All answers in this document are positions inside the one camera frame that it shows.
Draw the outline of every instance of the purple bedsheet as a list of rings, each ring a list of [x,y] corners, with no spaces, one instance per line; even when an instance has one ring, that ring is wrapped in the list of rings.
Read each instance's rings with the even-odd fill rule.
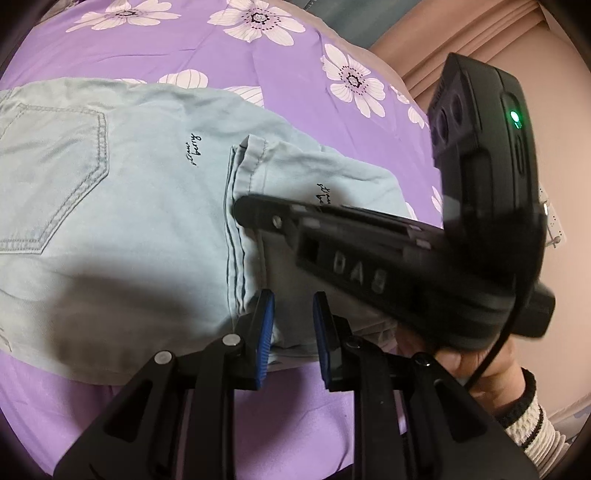
[[[234,91],[320,143],[389,169],[413,215],[440,225],[439,174],[414,102],[285,11],[228,3],[87,0],[33,30],[0,89],[63,76],[243,87]],[[0,408],[47,472],[114,390],[0,353]],[[330,475],[352,461],[352,415],[352,397],[326,392],[317,364],[269,374],[261,392],[237,395],[238,478]]]

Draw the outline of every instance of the white knit sleeve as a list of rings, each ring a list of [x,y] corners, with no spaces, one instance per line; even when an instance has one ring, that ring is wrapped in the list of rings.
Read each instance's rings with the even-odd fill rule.
[[[519,445],[534,462],[543,478],[562,458],[568,444],[548,420],[543,407],[538,403],[535,378],[524,370],[525,393],[505,417],[498,419],[507,435]]]

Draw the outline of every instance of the floral pattern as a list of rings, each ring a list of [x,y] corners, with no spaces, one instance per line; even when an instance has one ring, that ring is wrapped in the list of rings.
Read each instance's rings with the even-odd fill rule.
[[[205,88],[209,79],[207,75],[198,70],[183,70],[178,73],[169,73],[164,75],[158,83],[168,83],[170,85],[176,85],[181,88]]]
[[[115,79],[120,82],[126,82],[130,85],[143,85],[147,82],[145,80],[138,79]],[[158,83],[168,83],[169,85],[175,85],[180,88],[205,88],[209,82],[207,75],[198,70],[183,70],[178,73],[169,73],[164,75]],[[265,102],[262,96],[262,89],[258,86],[237,86],[227,87],[224,90],[235,93],[241,96],[247,102],[253,103],[256,106],[265,107]]]
[[[394,88],[392,85],[390,85],[390,88],[392,90],[394,90],[394,93],[396,93],[396,98],[398,98],[398,100],[400,100],[402,103],[404,103],[405,105],[408,105],[410,103],[410,100],[408,98],[406,98],[406,96],[403,93],[400,93],[398,90],[396,90],[396,88]]]
[[[228,87],[224,88],[224,90],[240,95],[247,102],[254,103],[254,105],[261,106],[263,108],[265,107],[261,87]]]
[[[431,187],[433,189],[433,195],[431,196],[431,201],[433,202],[433,206],[435,209],[441,213],[443,211],[443,201],[441,199],[441,195],[435,187]]]
[[[427,125],[427,122],[424,120],[421,114],[417,112],[417,109],[412,105],[408,107],[408,119],[412,123],[418,124],[418,126],[420,126],[421,128],[425,128],[425,125]]]
[[[408,214],[410,216],[410,219],[418,221],[417,214],[414,213],[414,208],[410,206],[410,203],[408,203],[408,202],[404,202],[404,203],[407,204],[407,209],[408,209]]]
[[[115,79],[119,82],[129,83],[131,85],[139,85],[140,83],[147,83],[144,80],[136,80],[136,79]]]
[[[224,32],[238,40],[250,43],[264,35],[278,45],[289,47],[294,44],[289,31],[306,31],[291,14],[262,0],[228,0],[228,5],[231,8],[215,12],[207,23],[224,27],[235,25],[225,28]]]
[[[376,78],[369,77],[369,69],[351,56],[345,56],[334,45],[326,44],[324,50],[328,59],[325,56],[321,58],[323,70],[330,80],[340,82],[330,85],[332,94],[347,103],[355,99],[355,105],[367,118],[371,116],[371,112],[385,116],[384,107],[378,102],[386,98],[384,84]]]
[[[171,20],[180,17],[179,14],[168,13],[172,5],[169,2],[158,3],[158,0],[146,0],[137,7],[132,7],[127,0],[115,0],[104,13],[88,12],[77,20],[74,27],[66,32],[73,32],[83,27],[92,26],[92,30],[105,30],[129,23],[147,27],[158,25],[160,20]]]

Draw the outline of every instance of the light blue jeans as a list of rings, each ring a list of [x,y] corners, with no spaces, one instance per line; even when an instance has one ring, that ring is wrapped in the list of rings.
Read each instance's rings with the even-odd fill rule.
[[[230,332],[262,287],[284,367],[314,356],[316,290],[389,338],[391,319],[296,270],[280,237],[238,227],[229,208],[248,192],[408,215],[390,172],[231,92],[98,79],[0,92],[0,348],[120,384],[154,352]]]

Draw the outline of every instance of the pink wall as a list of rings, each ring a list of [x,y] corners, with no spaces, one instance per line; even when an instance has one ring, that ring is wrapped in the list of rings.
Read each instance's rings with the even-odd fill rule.
[[[591,403],[591,72],[545,24],[490,63],[521,82],[540,182],[567,236],[561,248],[546,250],[542,271],[557,297],[550,330],[541,341],[519,341],[522,364],[538,379],[542,405],[560,420],[568,413],[561,410]]]

